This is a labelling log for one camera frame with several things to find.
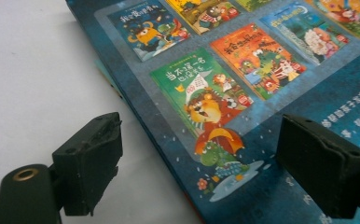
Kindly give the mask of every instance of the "orange book cover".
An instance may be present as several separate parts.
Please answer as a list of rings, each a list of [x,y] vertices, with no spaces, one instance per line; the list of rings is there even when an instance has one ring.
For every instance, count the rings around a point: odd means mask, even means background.
[[[262,100],[306,70],[293,55],[255,23],[225,35],[210,46]]]

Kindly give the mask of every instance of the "cartoon animal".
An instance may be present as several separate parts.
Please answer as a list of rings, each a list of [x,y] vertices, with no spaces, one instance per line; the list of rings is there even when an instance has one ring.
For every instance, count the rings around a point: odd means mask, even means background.
[[[181,11],[181,14],[184,18],[186,18],[187,21],[193,24],[198,20],[198,17],[207,10],[208,7],[217,6],[217,3],[219,1],[188,0],[188,2],[190,3],[187,4],[186,7],[184,7],[184,4],[186,3],[180,3],[180,6],[182,7],[179,9],[183,9],[183,11]]]
[[[195,122],[217,123],[221,120],[220,101],[221,97],[207,90],[191,99],[185,110]]]
[[[239,68],[244,74],[252,73],[256,70],[256,67],[249,60],[243,60],[241,62],[241,67]]]
[[[257,73],[262,77],[270,75],[274,69],[274,65],[276,63],[278,64],[281,59],[285,59],[278,51],[269,49],[257,49],[253,52],[253,55],[259,59],[259,69]]]
[[[338,45],[331,40],[331,36],[317,27],[307,31],[304,38],[315,54],[323,55],[326,58],[331,57],[339,49]]]
[[[264,80],[263,87],[268,94],[274,94],[277,90],[279,90],[279,84],[270,78]]]
[[[360,21],[360,16],[357,11],[349,7],[343,8],[339,6],[339,11],[331,11],[327,15],[334,20],[341,22]]]
[[[242,106],[249,106],[253,101],[246,96],[241,86],[231,77],[224,74],[216,74],[213,76],[213,83],[221,87],[222,92],[227,94],[227,107],[236,108],[239,103]]]
[[[229,175],[235,175],[238,181],[242,180],[242,174],[249,169],[248,165],[237,161],[233,155],[213,141],[206,143],[201,153],[201,163],[205,166],[216,166],[215,175],[212,177],[214,182]]]
[[[158,31],[165,36],[167,42],[172,42],[188,38],[189,33],[181,28],[180,21],[173,19],[173,22],[160,25]]]
[[[135,43],[137,41],[143,43],[145,46],[155,46],[157,45],[163,35],[156,29],[154,29],[154,24],[151,21],[145,21],[143,26],[135,29],[133,31],[136,38],[133,38],[133,35],[128,36],[128,41]]]
[[[205,14],[200,18],[200,27],[212,29],[218,21],[221,21],[223,9],[218,7],[208,7]]]
[[[281,59],[279,64],[273,64],[272,78],[279,82],[280,86],[285,86],[288,82],[299,76],[295,68],[297,63],[291,63],[287,59]]]
[[[242,112],[228,106],[228,100],[223,99],[211,88],[194,94],[195,96],[184,105],[184,109],[192,121],[203,123],[205,131],[222,126]]]

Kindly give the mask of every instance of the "children's book cover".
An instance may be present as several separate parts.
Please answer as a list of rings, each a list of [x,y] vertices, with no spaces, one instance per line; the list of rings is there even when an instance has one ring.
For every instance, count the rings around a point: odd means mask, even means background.
[[[260,19],[276,34],[281,35],[305,59],[320,64],[349,42],[308,6],[292,3]]]
[[[199,35],[232,20],[240,14],[240,11],[227,0],[166,1]]]
[[[204,48],[150,75],[196,137],[224,126],[253,102]]]
[[[262,100],[268,100],[306,70],[293,55],[255,23],[210,46]]]
[[[141,1],[69,0],[68,4],[82,30],[86,32],[96,48],[124,100],[135,113],[136,118],[140,120],[147,136],[157,148],[181,190],[192,203],[192,207],[198,212],[202,222],[220,224],[360,223],[360,209],[353,219],[328,217],[318,207],[312,196],[303,190],[297,180],[276,160],[283,113],[320,122],[331,131],[360,146],[360,39],[346,45],[335,57],[329,59],[330,62],[321,63],[305,72],[296,69],[302,76],[289,83],[278,92],[279,94],[266,102],[253,98],[255,101],[250,106],[247,105],[247,108],[232,117],[226,111],[235,112],[236,108],[233,107],[238,105],[233,103],[237,102],[230,100],[220,102],[214,99],[226,99],[226,94],[222,91],[226,86],[236,87],[236,84],[214,84],[212,75],[206,76],[204,72],[212,70],[215,66],[211,65],[212,69],[209,68],[210,66],[201,67],[198,75],[204,77],[206,82],[198,78],[198,82],[201,82],[199,85],[202,85],[203,89],[193,92],[194,89],[190,88],[188,94],[192,93],[189,98],[187,98],[187,87],[190,87],[189,83],[196,76],[191,74],[194,76],[192,79],[185,80],[184,76],[179,76],[180,79],[178,79],[176,73],[184,72],[185,74],[187,71],[181,70],[183,67],[188,68],[187,64],[181,66],[182,63],[186,63],[186,61],[180,62],[180,59],[186,59],[183,55],[195,55],[195,59],[204,59],[200,61],[200,65],[210,63],[211,58],[209,56],[205,58],[203,55],[206,51],[210,52],[209,43],[218,38],[217,35],[213,33],[195,35],[192,40],[181,44],[185,45],[183,48],[182,46],[175,47],[176,53],[168,54],[168,57],[164,59],[161,54],[148,62],[135,63],[133,53],[122,41],[117,29],[108,19],[108,15],[136,5],[136,2]],[[264,14],[269,14],[274,7],[276,10],[290,3],[290,0],[275,1],[274,4],[272,2],[261,9],[266,8]],[[231,23],[241,22],[240,19],[237,18]],[[227,26],[221,26],[215,32],[221,32],[224,35],[225,30]],[[250,27],[247,30],[249,36],[243,39],[245,42],[234,42],[228,50],[242,49],[251,40],[265,34],[256,35],[259,30],[256,26]],[[288,53],[273,53],[285,51],[272,42],[268,36],[261,39],[259,44],[258,42],[254,44],[257,47],[246,46],[243,51],[252,48],[256,56],[266,51],[267,58],[261,57],[261,61],[268,68],[273,67],[273,62],[277,63],[277,58],[292,58]],[[201,54],[198,51],[192,52],[198,48],[207,50]],[[265,66],[259,66],[260,59],[256,56],[251,53],[252,63],[246,62],[242,69],[249,73],[260,69],[263,70],[261,74],[264,74]],[[310,65],[302,58],[300,60],[298,62]],[[179,63],[177,65],[179,69],[172,72],[174,76],[164,69],[161,70],[161,74],[154,75],[159,79],[164,79],[168,74],[168,78],[176,80],[173,80],[173,84],[165,80],[158,82],[157,85],[155,79],[149,74],[172,61]],[[229,70],[228,72],[230,76],[227,76],[228,73],[223,70],[217,70],[217,73],[226,75],[226,78],[218,76],[216,83],[223,83],[224,81],[221,80],[232,77],[241,87],[244,87],[244,91],[251,93],[251,97],[254,97],[254,94],[243,85],[241,79],[234,77],[237,75]],[[179,94],[175,89],[177,87],[183,94],[179,100],[171,98]],[[228,95],[236,95],[236,92],[228,93]],[[189,124],[197,125],[198,132],[195,131],[197,128]]]
[[[305,2],[360,38],[360,0],[305,0]]]
[[[189,38],[189,31],[158,0],[108,16],[142,62]]]
[[[246,8],[247,11],[251,12],[260,7],[265,6],[272,0],[236,0],[242,7]]]

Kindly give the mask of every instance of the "white table surface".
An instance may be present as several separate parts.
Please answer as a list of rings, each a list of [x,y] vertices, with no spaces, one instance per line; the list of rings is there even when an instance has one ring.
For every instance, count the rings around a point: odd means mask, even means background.
[[[200,223],[141,125],[94,65],[64,0],[0,0],[0,181],[51,153],[91,119],[117,111],[124,156],[94,217],[67,223]]]

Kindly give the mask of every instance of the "black mount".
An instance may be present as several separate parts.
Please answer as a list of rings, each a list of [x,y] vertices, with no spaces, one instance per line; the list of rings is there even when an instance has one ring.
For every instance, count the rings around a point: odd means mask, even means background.
[[[0,186],[0,224],[62,223],[67,216],[93,215],[117,175],[122,156],[119,114],[91,120],[52,153],[50,167],[32,164],[7,174]]]
[[[353,218],[360,207],[360,148],[324,126],[284,115],[278,162],[333,218]]]

